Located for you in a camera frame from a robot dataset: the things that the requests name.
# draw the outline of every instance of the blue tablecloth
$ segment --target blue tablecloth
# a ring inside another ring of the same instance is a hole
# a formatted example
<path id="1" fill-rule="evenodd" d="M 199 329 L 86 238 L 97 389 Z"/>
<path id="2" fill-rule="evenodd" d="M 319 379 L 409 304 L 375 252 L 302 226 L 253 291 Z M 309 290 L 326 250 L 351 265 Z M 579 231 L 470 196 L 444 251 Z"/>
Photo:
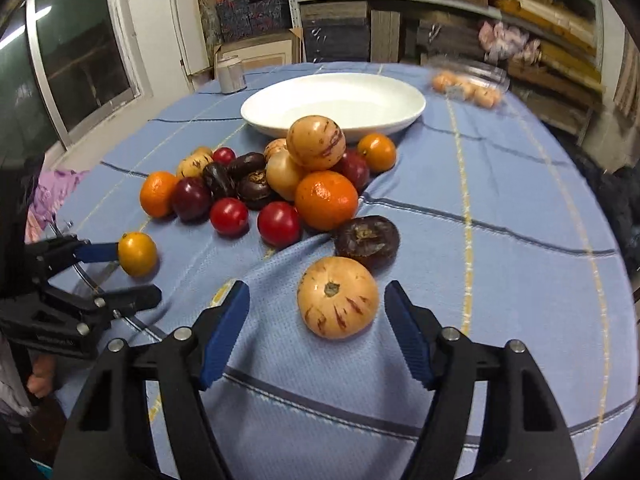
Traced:
<path id="1" fill-rule="evenodd" d="M 412 380 L 388 320 L 379 314 L 343 342 L 303 325 L 295 290 L 309 264 L 332 253 L 328 235 L 273 254 L 250 232 L 223 240 L 205 222 L 148 221 L 138 202 L 142 178 L 174 171 L 200 145 L 262 151 L 268 138 L 240 117 L 261 88 L 317 72 L 381 73 L 423 92 L 424 113 L 400 134 L 398 163 L 363 193 L 360 215 L 399 228 L 395 264 L 376 275 L 382 293 L 399 280 L 411 300 L 477 342 L 522 339 L 571 429 L 583 470 L 607 452 L 633 409 L 638 352 L 632 297 L 616 241 L 586 183 L 556 140 L 514 96 L 496 110 L 450 102 L 430 89 L 427 69 L 366 63 L 260 69 L 248 88 L 222 95 L 217 82 L 167 108 L 122 142 L 60 210 L 80 237 L 117 240 L 143 229 L 161 253 L 153 278 L 161 305 L 105 335 L 131 344 L 190 325 L 241 279 L 249 317 L 222 380 L 204 405 L 233 474 L 242 480 L 400 478 L 430 405 Z M 132 284 L 121 269 L 85 267 L 109 290 Z M 55 284 L 91 289 L 74 270 Z M 68 372 L 58 396 L 70 411 L 86 370 Z M 482 427 L 478 383 L 459 474 L 471 470 Z M 162 469 L 175 475 L 156 384 L 148 385 L 152 431 Z"/>

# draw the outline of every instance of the white oval plate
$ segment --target white oval plate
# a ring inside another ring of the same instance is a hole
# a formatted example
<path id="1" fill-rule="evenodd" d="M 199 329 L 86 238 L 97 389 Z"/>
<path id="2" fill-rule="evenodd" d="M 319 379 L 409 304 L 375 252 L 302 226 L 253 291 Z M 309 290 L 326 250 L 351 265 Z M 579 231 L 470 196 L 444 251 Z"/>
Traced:
<path id="1" fill-rule="evenodd" d="M 286 137 L 300 117 L 335 121 L 347 142 L 371 132 L 394 134 L 412 124 L 426 101 L 413 86 L 374 74 L 314 74 L 271 85 L 249 97 L 240 114 L 259 132 Z"/>

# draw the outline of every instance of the purple cloth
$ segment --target purple cloth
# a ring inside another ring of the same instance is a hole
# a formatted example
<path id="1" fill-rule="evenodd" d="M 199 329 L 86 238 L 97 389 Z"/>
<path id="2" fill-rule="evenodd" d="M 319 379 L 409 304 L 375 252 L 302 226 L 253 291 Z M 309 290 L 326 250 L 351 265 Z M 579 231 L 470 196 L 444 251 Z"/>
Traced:
<path id="1" fill-rule="evenodd" d="M 25 240 L 39 240 L 42 230 L 47 223 L 53 222 L 53 217 L 60 209 L 65 198 L 71 193 L 87 174 L 73 170 L 43 171 L 38 180 L 33 203 L 29 208 L 29 220 L 25 233 Z"/>

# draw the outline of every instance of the orange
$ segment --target orange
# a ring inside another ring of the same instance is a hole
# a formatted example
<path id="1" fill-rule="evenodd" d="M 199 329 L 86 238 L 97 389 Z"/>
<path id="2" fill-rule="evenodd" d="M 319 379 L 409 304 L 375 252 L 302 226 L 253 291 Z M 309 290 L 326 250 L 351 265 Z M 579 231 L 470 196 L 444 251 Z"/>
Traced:
<path id="1" fill-rule="evenodd" d="M 156 244 L 147 234 L 124 233 L 118 242 L 118 261 L 129 276 L 144 276 L 150 273 L 158 262 Z"/>
<path id="2" fill-rule="evenodd" d="M 383 134 L 369 134 L 360 139 L 358 153 L 374 173 L 390 170 L 396 163 L 396 145 Z"/>
<path id="3" fill-rule="evenodd" d="M 353 218 L 358 192 L 340 173 L 316 171 L 298 184 L 295 203 L 306 224 L 319 231 L 331 231 Z"/>
<path id="4" fill-rule="evenodd" d="M 150 174 L 140 189 L 140 205 L 153 218 L 171 214 L 171 193 L 178 184 L 178 177 L 168 171 Z"/>

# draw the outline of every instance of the metal screw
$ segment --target metal screw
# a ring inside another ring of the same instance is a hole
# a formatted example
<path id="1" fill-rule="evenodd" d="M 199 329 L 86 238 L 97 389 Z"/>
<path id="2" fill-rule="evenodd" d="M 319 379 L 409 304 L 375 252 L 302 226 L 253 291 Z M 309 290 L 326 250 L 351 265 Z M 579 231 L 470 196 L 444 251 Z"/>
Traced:
<path id="1" fill-rule="evenodd" d="M 122 339 L 112 339 L 107 345 L 109 352 L 119 352 L 124 348 L 124 341 Z"/>
<path id="2" fill-rule="evenodd" d="M 516 354 L 522 354 L 527 349 L 527 347 L 524 346 L 524 343 L 519 339 L 512 339 L 509 341 L 509 348 L 516 352 Z"/>
<path id="3" fill-rule="evenodd" d="M 446 326 L 442 329 L 442 337 L 447 341 L 457 341 L 460 339 L 460 332 L 457 328 Z"/>
<path id="4" fill-rule="evenodd" d="M 87 335 L 89 332 L 91 332 L 91 329 L 89 329 L 89 325 L 87 325 L 87 323 L 78 323 L 76 325 L 76 330 L 78 330 L 78 333 L 80 335 Z"/>
<path id="5" fill-rule="evenodd" d="M 177 328 L 174 332 L 174 337 L 178 341 L 187 341 L 187 339 L 191 337 L 191 328 L 188 326 L 181 326 L 180 328 Z"/>

